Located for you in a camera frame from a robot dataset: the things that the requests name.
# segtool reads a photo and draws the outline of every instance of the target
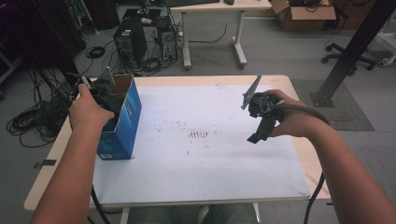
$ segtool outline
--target human arm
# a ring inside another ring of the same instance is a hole
[[[282,91],[266,93],[289,105],[304,105]],[[332,127],[304,112],[286,110],[271,136],[284,134],[306,137],[314,146],[340,223],[394,223],[395,207]]]
[[[114,114],[101,108],[88,88],[70,107],[73,132],[31,223],[86,223],[96,149],[103,126]]]

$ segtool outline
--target human hand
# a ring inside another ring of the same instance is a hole
[[[100,107],[85,84],[78,85],[78,91],[80,97],[73,101],[69,108],[73,129],[88,127],[102,130],[108,120],[114,118],[114,113]]]
[[[269,90],[266,91],[265,94],[274,95],[285,100],[286,105],[306,106],[304,102],[294,100],[285,92],[280,90]],[[313,130],[315,130],[315,126],[317,124],[324,122],[305,112],[287,109],[285,110],[284,118],[280,120],[279,123],[280,124],[271,132],[270,137],[277,137],[280,135],[307,137]]]

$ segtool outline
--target floor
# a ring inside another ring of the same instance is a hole
[[[120,7],[123,15],[127,7]],[[214,40],[224,32],[224,25],[209,24],[206,27],[190,29],[190,36],[196,40]],[[146,29],[149,40],[150,29]],[[101,31],[99,35],[87,33],[87,48],[103,46],[112,40],[112,31]],[[246,18],[241,44],[247,56],[248,65],[242,70],[236,64],[232,36],[235,25],[229,24],[224,37],[217,44],[191,44],[193,68],[187,71],[182,63],[153,74],[152,76],[215,76],[215,75],[287,75],[290,79],[322,79],[330,74],[335,60],[322,63],[326,55],[324,47],[336,42],[346,46],[353,36],[353,31],[340,34],[323,34],[322,32],[289,33],[279,30],[273,19]],[[364,53],[381,60],[389,56],[383,46],[373,44]],[[80,71],[85,70],[90,60],[82,51],[76,56],[76,65]],[[86,73],[97,77],[105,60],[98,59]],[[358,102],[362,111],[375,128],[374,132],[339,132],[357,157],[373,174],[383,190],[396,205],[396,65],[375,67],[372,71],[358,63],[358,71],[347,77],[344,84]],[[20,139],[10,135],[6,124],[23,110],[34,104],[33,84],[26,67],[22,66],[12,74],[0,89],[5,99],[0,101],[0,223],[28,223],[32,212],[23,208],[24,200],[35,182],[39,170],[34,168],[38,161],[46,159],[51,144],[44,147],[23,147]],[[37,132],[25,134],[22,141],[30,145],[42,143]],[[310,223],[337,223],[330,200],[317,200],[311,210]],[[306,202],[260,203],[262,223],[302,223]],[[198,206],[180,207],[184,223],[195,223]],[[91,211],[95,223],[102,223],[95,211]],[[112,223],[120,221],[120,214],[107,215]]]

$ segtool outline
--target black pole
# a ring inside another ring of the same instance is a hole
[[[367,49],[396,8],[394,0],[377,0],[363,23],[353,35],[341,58],[318,92],[311,93],[314,106],[331,106],[335,91],[347,77],[359,57]]]

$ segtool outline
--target blue cardboard box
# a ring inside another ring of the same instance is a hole
[[[124,96],[124,100],[114,131],[102,132],[100,137],[97,155],[103,161],[131,159],[142,108],[133,76],[114,75],[113,77],[115,86],[111,94]]]

